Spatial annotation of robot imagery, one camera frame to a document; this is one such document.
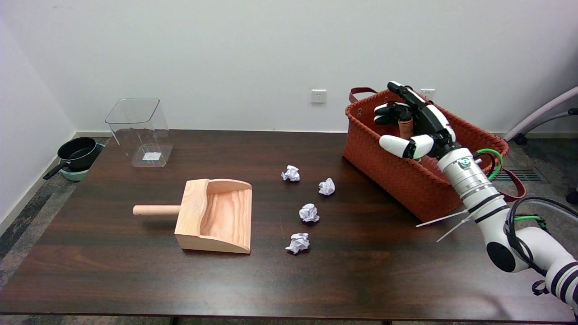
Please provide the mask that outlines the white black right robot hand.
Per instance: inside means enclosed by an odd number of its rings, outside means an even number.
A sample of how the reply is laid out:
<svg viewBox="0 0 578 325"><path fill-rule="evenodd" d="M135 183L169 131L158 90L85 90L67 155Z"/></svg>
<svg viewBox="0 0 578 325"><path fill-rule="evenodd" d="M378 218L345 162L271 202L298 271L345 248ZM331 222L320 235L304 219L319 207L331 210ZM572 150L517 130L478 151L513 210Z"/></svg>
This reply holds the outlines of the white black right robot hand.
<svg viewBox="0 0 578 325"><path fill-rule="evenodd" d="M390 81L387 88L400 100L375 107L374 123L394 125L412 119L413 136L404 139L383 135L378 143L384 150L401 158L417 160L430 156L439 160L451 151L462 148L448 119L432 101L425 100L410 86L396 81Z"/></svg>

